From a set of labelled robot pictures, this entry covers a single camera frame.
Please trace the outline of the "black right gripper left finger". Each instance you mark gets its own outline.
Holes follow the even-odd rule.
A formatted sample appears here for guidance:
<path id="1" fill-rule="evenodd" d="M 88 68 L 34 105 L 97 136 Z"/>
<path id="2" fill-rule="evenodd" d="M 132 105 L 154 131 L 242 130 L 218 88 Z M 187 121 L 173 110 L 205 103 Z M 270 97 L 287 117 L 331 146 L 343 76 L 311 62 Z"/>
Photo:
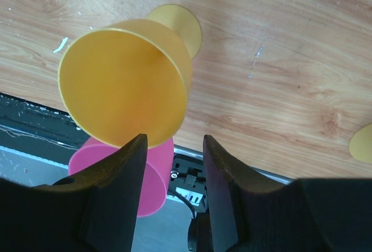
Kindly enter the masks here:
<path id="1" fill-rule="evenodd" d="M 53 185 L 1 179 L 2 251 L 130 251 L 148 138 Z"/>

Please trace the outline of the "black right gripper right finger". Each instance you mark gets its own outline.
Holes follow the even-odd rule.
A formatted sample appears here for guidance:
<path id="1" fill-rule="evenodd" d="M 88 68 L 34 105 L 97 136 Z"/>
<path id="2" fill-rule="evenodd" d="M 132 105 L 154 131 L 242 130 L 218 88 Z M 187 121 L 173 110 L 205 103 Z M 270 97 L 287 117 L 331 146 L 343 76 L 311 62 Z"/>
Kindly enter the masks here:
<path id="1" fill-rule="evenodd" d="M 203 139 L 215 251 L 370 251 L 371 179 L 283 184 Z"/>

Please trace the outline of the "magenta plastic wine glass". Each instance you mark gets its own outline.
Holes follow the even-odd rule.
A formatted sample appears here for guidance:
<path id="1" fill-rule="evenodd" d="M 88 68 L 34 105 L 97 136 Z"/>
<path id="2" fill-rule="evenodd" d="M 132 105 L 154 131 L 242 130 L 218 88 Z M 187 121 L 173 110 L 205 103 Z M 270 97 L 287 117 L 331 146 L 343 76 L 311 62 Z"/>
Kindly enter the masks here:
<path id="1" fill-rule="evenodd" d="M 68 173 L 75 174 L 118 149 L 90 137 L 69 160 Z M 165 203 L 174 158 L 173 138 L 148 149 L 146 167 L 138 206 L 138 217 L 147 217 L 159 211 Z"/>

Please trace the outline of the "yellow wine glass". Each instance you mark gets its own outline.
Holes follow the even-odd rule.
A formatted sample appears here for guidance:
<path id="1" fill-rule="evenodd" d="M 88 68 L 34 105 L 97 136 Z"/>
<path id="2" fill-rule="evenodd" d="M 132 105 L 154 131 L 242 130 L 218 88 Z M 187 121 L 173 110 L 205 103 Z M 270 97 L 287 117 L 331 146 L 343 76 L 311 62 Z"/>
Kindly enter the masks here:
<path id="1" fill-rule="evenodd" d="M 184 121 L 201 43 L 198 19 L 176 4 L 94 30 L 70 44 L 59 63 L 63 104 L 105 144 L 122 147 L 145 134 L 149 147 L 158 146 Z"/>
<path id="2" fill-rule="evenodd" d="M 371 163 L 371 130 L 372 124 L 358 130 L 349 141 L 350 155 L 361 162 Z"/>

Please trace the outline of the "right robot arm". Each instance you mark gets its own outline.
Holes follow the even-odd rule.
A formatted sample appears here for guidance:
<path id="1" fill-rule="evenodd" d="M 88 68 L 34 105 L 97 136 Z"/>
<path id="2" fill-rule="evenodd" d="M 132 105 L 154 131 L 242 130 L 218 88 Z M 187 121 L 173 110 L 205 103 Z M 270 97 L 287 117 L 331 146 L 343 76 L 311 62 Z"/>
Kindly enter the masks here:
<path id="1" fill-rule="evenodd" d="M 190 251 L 370 251 L 371 179 L 281 183 L 203 139 L 203 165 L 186 169 L 173 146 L 138 135 L 107 152 L 74 155 L 51 185 L 1 179 L 2 251 L 130 251 L 136 219 L 167 194 L 192 213 Z"/>

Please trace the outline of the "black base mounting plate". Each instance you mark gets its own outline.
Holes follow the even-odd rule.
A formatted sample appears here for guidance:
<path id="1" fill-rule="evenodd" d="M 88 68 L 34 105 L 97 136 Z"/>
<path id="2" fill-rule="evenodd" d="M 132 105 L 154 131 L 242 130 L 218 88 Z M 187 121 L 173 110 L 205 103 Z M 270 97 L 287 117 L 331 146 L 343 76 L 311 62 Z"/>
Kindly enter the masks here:
<path id="1" fill-rule="evenodd" d="M 1 93 L 1 128 L 75 150 L 89 138 L 67 112 L 5 93 Z"/>

